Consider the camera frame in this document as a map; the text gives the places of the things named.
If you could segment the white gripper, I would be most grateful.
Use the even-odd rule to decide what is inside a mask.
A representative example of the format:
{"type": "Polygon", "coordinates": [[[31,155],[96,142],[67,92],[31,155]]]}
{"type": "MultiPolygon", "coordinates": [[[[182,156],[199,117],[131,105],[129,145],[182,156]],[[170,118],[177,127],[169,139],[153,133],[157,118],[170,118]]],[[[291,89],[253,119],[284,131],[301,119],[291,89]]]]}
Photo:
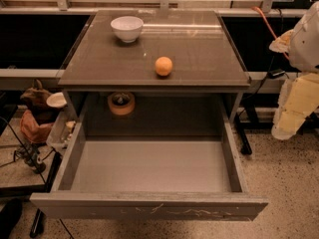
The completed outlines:
{"type": "Polygon", "coordinates": [[[295,25],[269,45],[276,53],[288,53],[290,65],[304,74],[286,80],[278,98],[272,135],[286,140],[319,107],[319,2],[314,3],[295,25]]]}

